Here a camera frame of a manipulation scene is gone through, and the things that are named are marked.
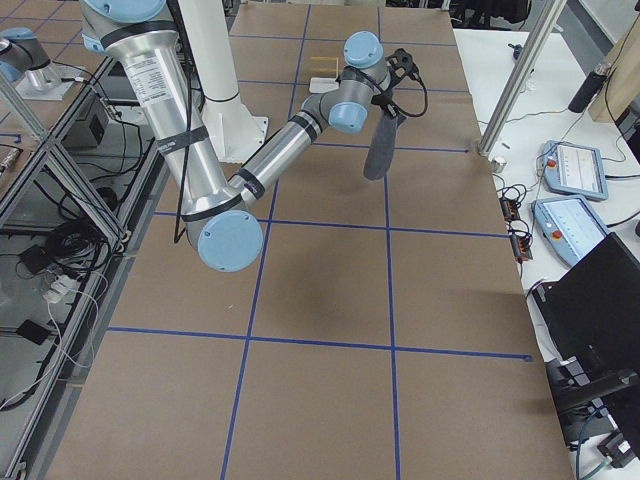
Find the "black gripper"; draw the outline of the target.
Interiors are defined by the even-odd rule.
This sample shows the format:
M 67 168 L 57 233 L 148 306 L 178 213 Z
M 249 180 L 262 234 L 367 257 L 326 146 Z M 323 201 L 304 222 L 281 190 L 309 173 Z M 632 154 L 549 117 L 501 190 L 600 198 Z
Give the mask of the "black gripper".
M 374 86 L 372 104 L 380 108 L 380 119 L 403 119 L 403 114 L 394 102 L 393 96 L 394 90 L 392 86 L 389 86 L 386 89 L 383 89 L 380 85 Z

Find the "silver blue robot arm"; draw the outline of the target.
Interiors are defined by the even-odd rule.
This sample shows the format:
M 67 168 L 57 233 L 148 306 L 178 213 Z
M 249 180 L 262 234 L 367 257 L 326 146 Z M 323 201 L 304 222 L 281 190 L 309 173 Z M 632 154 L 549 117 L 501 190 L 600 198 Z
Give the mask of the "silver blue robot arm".
M 401 49 L 386 55 L 375 34 L 352 34 L 336 87 L 308 97 L 266 136 L 241 101 L 220 2 L 85 1 L 81 11 L 87 49 L 124 68 L 179 186 L 188 241 L 207 266 L 249 266 L 263 245 L 249 207 L 326 129 L 358 133 L 374 105 L 382 114 L 363 174 L 378 180 L 389 170 L 405 118 L 393 90 L 411 57 Z
M 26 27 L 1 32 L 1 74 L 25 100 L 62 101 L 72 86 Z

